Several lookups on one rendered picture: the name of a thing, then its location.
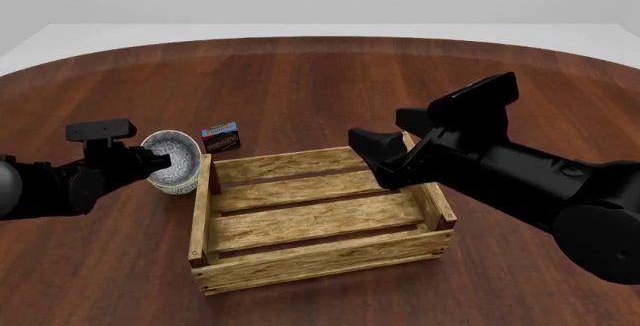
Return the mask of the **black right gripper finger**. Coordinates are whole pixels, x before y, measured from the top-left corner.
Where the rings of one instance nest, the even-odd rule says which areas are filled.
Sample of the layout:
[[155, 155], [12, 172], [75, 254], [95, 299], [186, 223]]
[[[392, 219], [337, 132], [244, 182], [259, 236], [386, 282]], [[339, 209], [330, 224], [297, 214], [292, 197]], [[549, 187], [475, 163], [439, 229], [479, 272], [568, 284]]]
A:
[[361, 128], [348, 130], [349, 147], [376, 172], [383, 163], [391, 163], [406, 154], [403, 133], [376, 133]]
[[436, 139], [440, 128], [429, 117], [428, 109], [403, 108], [396, 110], [395, 124], [401, 130], [420, 139]]

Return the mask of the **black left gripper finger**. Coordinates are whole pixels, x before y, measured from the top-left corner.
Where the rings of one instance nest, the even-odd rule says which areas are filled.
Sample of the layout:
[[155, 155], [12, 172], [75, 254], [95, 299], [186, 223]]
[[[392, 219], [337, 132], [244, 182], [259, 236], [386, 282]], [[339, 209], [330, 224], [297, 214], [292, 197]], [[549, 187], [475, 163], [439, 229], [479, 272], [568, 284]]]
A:
[[157, 172], [172, 166], [170, 154], [142, 148], [141, 162], [148, 172]]

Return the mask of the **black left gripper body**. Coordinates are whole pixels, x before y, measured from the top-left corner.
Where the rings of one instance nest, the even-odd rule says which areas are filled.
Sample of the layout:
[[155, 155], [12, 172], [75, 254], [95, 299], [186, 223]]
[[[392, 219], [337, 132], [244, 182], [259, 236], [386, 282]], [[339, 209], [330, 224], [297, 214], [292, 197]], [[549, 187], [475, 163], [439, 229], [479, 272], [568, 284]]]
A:
[[126, 147], [118, 150], [118, 171], [116, 175], [121, 184], [132, 184], [148, 178], [146, 166], [148, 151], [141, 146]]

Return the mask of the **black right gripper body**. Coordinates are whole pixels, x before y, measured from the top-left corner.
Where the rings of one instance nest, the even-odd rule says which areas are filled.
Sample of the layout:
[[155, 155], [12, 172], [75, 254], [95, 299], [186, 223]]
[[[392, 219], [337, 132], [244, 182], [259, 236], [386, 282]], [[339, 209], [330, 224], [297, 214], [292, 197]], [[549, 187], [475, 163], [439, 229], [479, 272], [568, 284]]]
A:
[[438, 144], [444, 132], [443, 127], [433, 128], [411, 149], [404, 145], [402, 133], [377, 133], [382, 154], [376, 167], [379, 186], [386, 190], [430, 182], [449, 186], [453, 169], [447, 163], [445, 147]]

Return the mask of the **grey speckled patterned bowl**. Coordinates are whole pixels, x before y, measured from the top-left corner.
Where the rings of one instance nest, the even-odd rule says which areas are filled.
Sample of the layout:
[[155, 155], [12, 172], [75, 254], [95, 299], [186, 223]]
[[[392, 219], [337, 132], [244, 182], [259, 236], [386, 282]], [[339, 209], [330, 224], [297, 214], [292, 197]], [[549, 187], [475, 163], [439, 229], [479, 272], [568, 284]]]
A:
[[169, 195], [184, 195], [196, 189], [201, 150], [194, 139], [178, 130], [161, 130], [144, 139], [141, 146], [156, 156], [170, 157], [169, 168], [147, 178], [153, 187]]

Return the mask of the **wooden slat tray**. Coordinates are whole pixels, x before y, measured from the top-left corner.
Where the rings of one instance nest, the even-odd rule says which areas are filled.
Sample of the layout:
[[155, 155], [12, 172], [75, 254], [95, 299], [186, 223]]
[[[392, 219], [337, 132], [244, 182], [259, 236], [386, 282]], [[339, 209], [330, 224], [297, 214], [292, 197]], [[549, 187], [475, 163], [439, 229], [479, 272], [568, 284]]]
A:
[[384, 193], [347, 147], [204, 155], [188, 260], [212, 295], [436, 259], [456, 220], [437, 185]]

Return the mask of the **small printed food box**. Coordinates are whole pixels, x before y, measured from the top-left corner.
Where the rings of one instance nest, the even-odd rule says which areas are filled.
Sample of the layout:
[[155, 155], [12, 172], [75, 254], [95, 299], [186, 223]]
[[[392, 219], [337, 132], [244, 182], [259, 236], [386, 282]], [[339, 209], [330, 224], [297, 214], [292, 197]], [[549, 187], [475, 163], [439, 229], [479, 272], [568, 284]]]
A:
[[237, 124], [229, 122], [201, 130], [201, 139], [208, 154], [241, 147]]

